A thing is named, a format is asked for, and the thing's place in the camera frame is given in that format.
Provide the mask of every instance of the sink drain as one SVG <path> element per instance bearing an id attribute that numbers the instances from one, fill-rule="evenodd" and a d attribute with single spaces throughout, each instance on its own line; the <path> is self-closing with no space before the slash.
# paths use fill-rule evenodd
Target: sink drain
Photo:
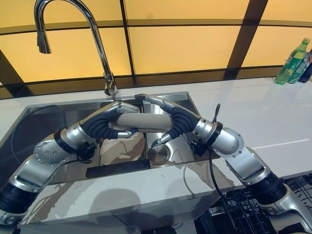
<path id="1" fill-rule="evenodd" d="M 148 159 L 150 160 L 152 164 L 155 164 L 155 165 L 160 165 L 160 164 L 167 162 L 169 159 L 169 156 L 170 154 L 168 152 L 167 147 L 163 145 L 153 148 L 153 149 L 150 148 L 147 152 Z"/>

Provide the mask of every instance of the black wire rack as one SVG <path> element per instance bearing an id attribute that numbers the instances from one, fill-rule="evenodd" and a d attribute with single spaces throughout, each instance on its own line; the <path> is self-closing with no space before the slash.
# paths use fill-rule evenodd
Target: black wire rack
<path id="1" fill-rule="evenodd" d="M 283 180 L 312 213 L 312 174 Z M 227 196 L 240 191 L 227 192 Z M 269 218 L 249 191 L 243 190 L 233 200 L 220 199 L 198 220 L 205 234 L 275 234 Z"/>

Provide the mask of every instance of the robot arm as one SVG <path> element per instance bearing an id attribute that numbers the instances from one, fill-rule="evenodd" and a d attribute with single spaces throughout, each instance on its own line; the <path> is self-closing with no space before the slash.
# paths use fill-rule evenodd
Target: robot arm
<path id="1" fill-rule="evenodd" d="M 9 179 L 0 193 L 0 224 L 15 225 L 26 215 L 28 207 L 52 179 L 60 166 L 76 157 L 84 144 L 95 138 L 129 138 L 136 132 L 113 130 L 109 122 L 123 113 L 138 113 L 133 105 L 115 101 L 68 129 L 47 136 Z"/>
<path id="2" fill-rule="evenodd" d="M 206 148 L 212 147 L 216 154 L 226 160 L 230 170 L 250 190 L 262 210 L 269 215 L 276 231 L 291 226 L 294 224 L 292 222 L 299 218 L 302 229 L 297 232 L 312 233 L 312 215 L 307 207 L 251 148 L 245 146 L 238 132 L 223 127 L 220 122 L 213 121 L 212 123 L 163 98 L 144 94 L 135 97 L 138 100 L 159 105 L 171 114 L 173 119 L 172 129 L 153 142 L 151 147 L 165 144 L 185 132 L 192 132 L 198 136 Z"/>

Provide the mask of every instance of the faucet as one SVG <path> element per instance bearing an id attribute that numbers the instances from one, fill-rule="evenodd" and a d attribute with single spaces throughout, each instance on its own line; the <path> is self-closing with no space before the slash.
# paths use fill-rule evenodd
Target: faucet
<path id="1" fill-rule="evenodd" d="M 46 5 L 51 1 L 53 0 L 37 0 L 35 3 L 35 9 L 34 9 L 35 23 L 36 23 L 36 28 L 37 28 L 37 45 L 39 47 L 39 51 L 44 54 L 51 53 L 48 38 L 45 32 L 45 25 L 43 21 L 43 11 Z M 107 58 L 104 52 L 101 36 L 98 31 L 98 26 L 92 13 L 87 8 L 87 6 L 80 0 L 64 0 L 64 1 L 69 2 L 75 7 L 77 7 L 82 12 L 82 14 L 87 18 L 91 31 L 92 31 L 94 41 L 97 46 L 98 54 L 99 54 L 99 57 L 101 59 L 102 66 L 104 69 L 104 79 L 105 79 L 104 92 L 105 94 L 110 95 L 110 96 L 116 94 L 118 90 L 116 87 L 115 79 L 114 79 L 113 73 L 111 72 L 109 68 Z"/>

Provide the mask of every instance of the kitchen sink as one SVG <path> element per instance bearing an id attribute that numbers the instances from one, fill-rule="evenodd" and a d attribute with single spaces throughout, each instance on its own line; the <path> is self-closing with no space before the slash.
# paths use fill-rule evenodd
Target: kitchen sink
<path id="1" fill-rule="evenodd" d="M 167 100 L 174 101 L 179 105 L 198 113 L 191 97 L 187 92 L 167 93 L 167 94 L 154 94 L 155 96 L 166 98 Z M 116 100 L 122 100 L 129 104 L 136 105 L 142 113 L 152 114 L 167 114 L 158 106 L 148 102 L 139 102 L 134 97 L 117 97 Z M 85 118 L 97 109 L 111 103 L 111 98 L 94 99 L 84 101 L 72 102 L 59 102 L 50 103 L 49 105 L 58 105 L 62 107 L 65 112 L 67 125 L 70 126 L 79 120 Z M 44 105 L 28 106 L 21 113 L 19 118 L 11 126 L 10 130 L 6 133 L 4 138 L 0 141 L 0 186 L 2 187 L 12 175 L 12 173 L 20 166 L 28 156 L 33 152 L 34 146 L 40 142 L 47 135 L 53 133 L 63 126 L 63 115 L 60 108 L 51 106 L 42 110 L 38 110 L 25 118 L 29 113 L 37 110 Z M 13 148 L 17 159 L 13 156 L 11 141 L 12 132 L 16 129 L 14 136 Z M 142 155 L 137 159 L 150 161 L 149 168 L 157 168 L 164 166 L 172 166 L 187 162 L 207 160 L 209 152 L 199 157 L 193 154 L 190 147 L 192 140 L 198 140 L 193 134 L 184 134 L 163 146 L 156 149 L 151 149 L 150 145 L 154 140 L 160 138 L 163 133 L 145 133 L 145 147 Z M 62 166 L 51 183 L 63 183 L 69 181 L 77 181 L 87 179 L 86 171 L 88 168 L 99 167 L 102 165 L 99 158 L 99 145 L 96 149 L 95 156 L 92 158 L 90 164 L 83 164 L 80 162 L 73 162 Z"/>

